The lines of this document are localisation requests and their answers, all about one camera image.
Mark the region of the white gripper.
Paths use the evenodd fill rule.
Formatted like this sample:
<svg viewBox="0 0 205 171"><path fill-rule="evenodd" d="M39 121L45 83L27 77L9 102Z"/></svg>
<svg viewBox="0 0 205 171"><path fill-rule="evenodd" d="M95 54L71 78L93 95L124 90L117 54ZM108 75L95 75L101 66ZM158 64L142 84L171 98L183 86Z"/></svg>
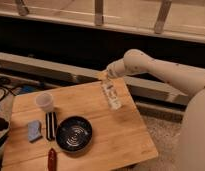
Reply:
<svg viewBox="0 0 205 171"><path fill-rule="evenodd" d="M122 77L125 74L125 66L122 60L117 60L110 63L106 68L109 78Z"/></svg>

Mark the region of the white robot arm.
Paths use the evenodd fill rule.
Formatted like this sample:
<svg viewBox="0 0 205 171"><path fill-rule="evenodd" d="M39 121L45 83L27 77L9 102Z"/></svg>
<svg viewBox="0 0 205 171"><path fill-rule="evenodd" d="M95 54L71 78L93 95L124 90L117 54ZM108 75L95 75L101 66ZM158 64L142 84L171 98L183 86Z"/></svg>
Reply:
<svg viewBox="0 0 205 171"><path fill-rule="evenodd" d="M152 58L137 49L110 63L110 78L149 73L187 94L176 154L176 171L205 171L205 69Z"/></svg>

